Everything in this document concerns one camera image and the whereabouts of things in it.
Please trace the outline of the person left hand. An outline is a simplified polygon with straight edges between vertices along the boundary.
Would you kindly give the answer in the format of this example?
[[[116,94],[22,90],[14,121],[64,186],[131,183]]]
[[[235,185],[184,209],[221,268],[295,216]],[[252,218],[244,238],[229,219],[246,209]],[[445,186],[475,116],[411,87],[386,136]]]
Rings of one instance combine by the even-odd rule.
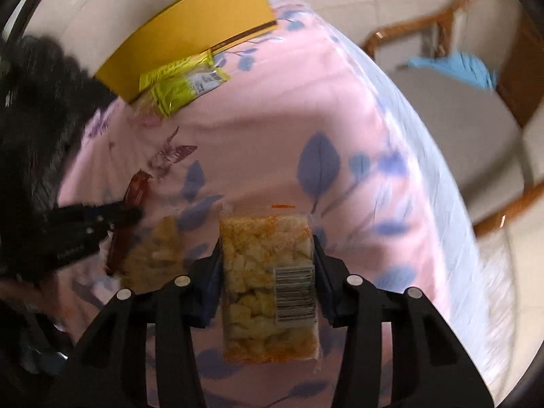
[[[63,310],[59,300],[58,274],[47,275],[38,283],[1,276],[1,299],[24,304],[46,314],[55,322],[63,322]]]

